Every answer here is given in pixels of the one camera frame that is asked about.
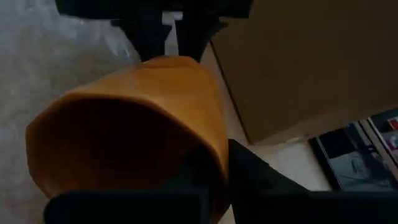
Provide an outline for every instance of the orange cone-shaped object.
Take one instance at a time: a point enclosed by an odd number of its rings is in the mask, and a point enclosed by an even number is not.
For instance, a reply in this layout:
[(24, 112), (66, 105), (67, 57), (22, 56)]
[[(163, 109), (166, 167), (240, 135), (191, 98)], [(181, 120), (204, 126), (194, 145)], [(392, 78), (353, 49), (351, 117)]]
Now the orange cone-shaped object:
[(225, 188), (220, 104), (212, 75), (188, 57), (159, 57), (113, 73), (68, 92), (30, 123), (30, 174), (48, 197), (75, 189), (156, 189), (204, 146)]

